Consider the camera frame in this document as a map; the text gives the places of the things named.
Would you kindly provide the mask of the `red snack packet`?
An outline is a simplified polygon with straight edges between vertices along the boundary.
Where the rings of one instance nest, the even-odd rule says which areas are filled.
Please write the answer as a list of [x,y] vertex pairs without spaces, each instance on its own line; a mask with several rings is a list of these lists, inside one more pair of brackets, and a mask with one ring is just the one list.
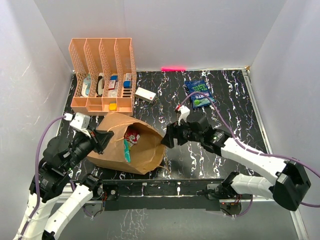
[[136,144],[140,138],[140,134],[138,130],[128,127],[124,134],[124,138],[131,144]]

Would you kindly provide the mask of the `brown paper bag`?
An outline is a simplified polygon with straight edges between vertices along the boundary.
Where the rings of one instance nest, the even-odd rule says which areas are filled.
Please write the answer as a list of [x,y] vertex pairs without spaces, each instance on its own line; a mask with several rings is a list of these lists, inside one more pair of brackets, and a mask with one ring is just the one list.
[[[129,161],[125,158],[124,143],[128,128],[133,128],[139,134],[137,143],[129,150]],[[161,144],[163,137],[146,122],[121,113],[109,112],[97,129],[114,133],[103,154],[92,151],[87,156],[87,159],[98,167],[145,175],[161,165],[166,152],[166,147]]]

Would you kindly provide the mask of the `blue Burts chips bag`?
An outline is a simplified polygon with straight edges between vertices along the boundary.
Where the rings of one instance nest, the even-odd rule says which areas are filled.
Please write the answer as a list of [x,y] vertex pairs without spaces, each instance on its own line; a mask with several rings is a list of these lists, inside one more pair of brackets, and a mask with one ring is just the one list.
[[190,97],[192,108],[207,107],[211,102],[215,102],[212,93],[210,92],[204,80],[186,81],[185,86],[189,94],[195,93]]

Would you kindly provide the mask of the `teal red snack bag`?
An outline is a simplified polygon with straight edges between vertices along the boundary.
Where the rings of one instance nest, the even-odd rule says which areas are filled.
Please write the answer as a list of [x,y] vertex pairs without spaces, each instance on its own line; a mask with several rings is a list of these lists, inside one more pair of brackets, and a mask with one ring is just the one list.
[[126,139],[123,140],[124,158],[128,163],[131,162],[131,156],[130,156],[131,146],[132,145],[130,141],[127,141]]

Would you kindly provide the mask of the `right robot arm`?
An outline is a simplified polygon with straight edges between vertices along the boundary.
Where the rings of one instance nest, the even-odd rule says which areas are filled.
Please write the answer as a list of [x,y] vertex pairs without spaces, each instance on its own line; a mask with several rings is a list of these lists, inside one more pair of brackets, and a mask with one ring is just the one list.
[[258,176],[231,172],[219,185],[206,187],[203,195],[233,199],[239,195],[258,195],[273,199],[281,207],[296,211],[311,187],[304,166],[293,160],[267,156],[237,142],[231,134],[212,127],[204,116],[188,116],[167,125],[161,144],[172,149],[187,142],[199,143],[207,152],[248,167]]

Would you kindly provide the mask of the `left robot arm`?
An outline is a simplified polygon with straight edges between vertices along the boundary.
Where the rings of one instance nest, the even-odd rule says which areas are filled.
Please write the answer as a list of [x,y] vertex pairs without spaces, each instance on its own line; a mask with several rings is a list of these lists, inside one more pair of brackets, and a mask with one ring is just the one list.
[[16,240],[57,240],[87,201],[103,195],[102,180],[88,173],[63,205],[52,213],[71,180],[70,171],[89,153],[103,154],[114,136],[113,131],[89,128],[88,132],[89,135],[77,132],[73,140],[59,135],[48,142],[42,159],[36,160],[27,208],[14,237]]

